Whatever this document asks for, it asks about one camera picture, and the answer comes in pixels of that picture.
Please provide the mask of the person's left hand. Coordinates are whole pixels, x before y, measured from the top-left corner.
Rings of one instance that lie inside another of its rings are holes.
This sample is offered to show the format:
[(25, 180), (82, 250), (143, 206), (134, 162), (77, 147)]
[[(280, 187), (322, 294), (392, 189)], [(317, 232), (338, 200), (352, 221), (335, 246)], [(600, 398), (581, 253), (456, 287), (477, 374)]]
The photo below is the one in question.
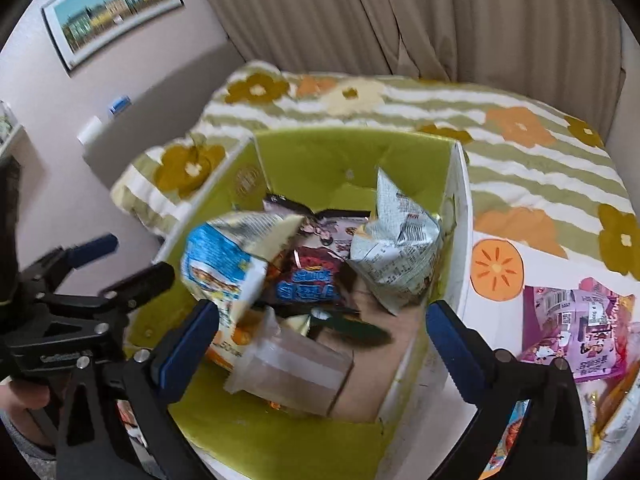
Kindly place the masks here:
[(42, 432), (31, 411), (38, 411), (49, 404), (50, 391), (47, 386), (10, 380), (1, 385), (1, 409), (13, 427), (27, 440), (48, 446), (51, 440)]

